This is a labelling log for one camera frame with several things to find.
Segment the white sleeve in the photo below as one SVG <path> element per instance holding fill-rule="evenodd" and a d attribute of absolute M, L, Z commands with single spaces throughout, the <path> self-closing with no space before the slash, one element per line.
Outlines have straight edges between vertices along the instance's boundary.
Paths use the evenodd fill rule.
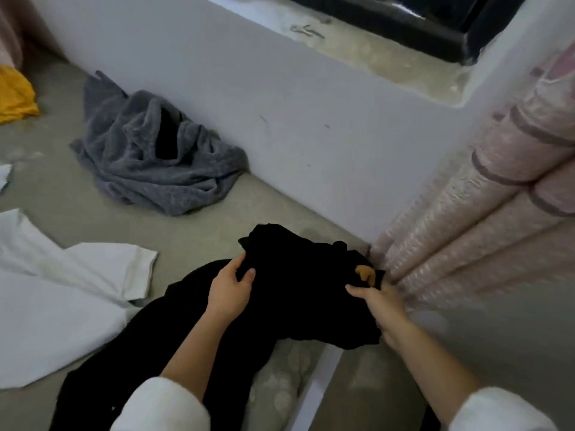
<path fill-rule="evenodd" d="M 209 431 L 200 401 L 172 380 L 150 378 L 133 392 L 110 431 Z"/>
<path fill-rule="evenodd" d="M 553 422 L 507 390 L 485 387 L 457 412 L 449 431 L 557 431 Z"/>

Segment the forearm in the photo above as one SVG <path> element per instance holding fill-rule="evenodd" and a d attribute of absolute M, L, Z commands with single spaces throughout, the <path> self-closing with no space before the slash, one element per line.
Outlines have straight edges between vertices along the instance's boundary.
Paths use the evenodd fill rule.
<path fill-rule="evenodd" d="M 218 345 L 226 328 L 227 324 L 222 320 L 204 313 L 168 362 L 161 376 L 185 387 L 201 402 L 212 373 Z"/>
<path fill-rule="evenodd" d="M 481 384 L 438 341 L 407 323 L 396 333 L 397 351 L 438 419 L 449 425 Z"/>

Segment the hand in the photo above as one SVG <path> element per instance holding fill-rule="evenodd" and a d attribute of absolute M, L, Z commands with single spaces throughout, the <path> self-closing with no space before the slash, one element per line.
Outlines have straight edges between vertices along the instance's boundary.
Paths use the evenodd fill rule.
<path fill-rule="evenodd" d="M 386 283 L 381 284 L 381 290 L 373 287 L 354 287 L 349 284 L 346 289 L 352 297 L 365 300 L 367 308 L 383 331 L 385 342 L 397 350 L 399 334 L 403 328 L 412 325 L 397 290 Z"/>
<path fill-rule="evenodd" d="M 214 317 L 226 326 L 240 316 L 249 301 L 255 269 L 248 270 L 241 281 L 236 279 L 236 271 L 245 258 L 244 253 L 230 261 L 220 270 L 210 286 L 205 314 Z"/>

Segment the gray towel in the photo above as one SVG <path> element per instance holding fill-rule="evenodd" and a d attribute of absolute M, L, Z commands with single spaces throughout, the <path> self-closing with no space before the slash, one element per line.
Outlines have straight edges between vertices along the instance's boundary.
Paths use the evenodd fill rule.
<path fill-rule="evenodd" d="M 247 169 L 241 148 L 169 102 L 146 91 L 128 97 L 96 74 L 84 86 L 87 133 L 70 147 L 113 199 L 181 215 L 225 197 Z"/>

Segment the concrete floor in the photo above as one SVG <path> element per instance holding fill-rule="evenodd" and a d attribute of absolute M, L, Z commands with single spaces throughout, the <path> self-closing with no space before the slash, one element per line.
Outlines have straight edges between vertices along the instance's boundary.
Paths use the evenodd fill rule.
<path fill-rule="evenodd" d="M 20 207 L 62 247 L 79 242 L 128 242 L 159 251 L 152 297 L 205 263 L 240 253 L 237 239 L 256 225 L 275 222 L 318 241 L 366 244 L 250 174 L 222 202 L 177 218 L 125 206 L 101 194 L 68 148 L 82 136 L 82 85 L 77 68 L 32 49 L 25 75 L 42 112 L 0 126 L 0 161 L 13 163 L 0 211 Z M 0 429 L 48 428 L 67 371 L 20 390 L 0 391 Z M 345 353 L 312 425 L 329 430 L 416 430 L 421 397 L 403 365 L 385 347 Z"/>

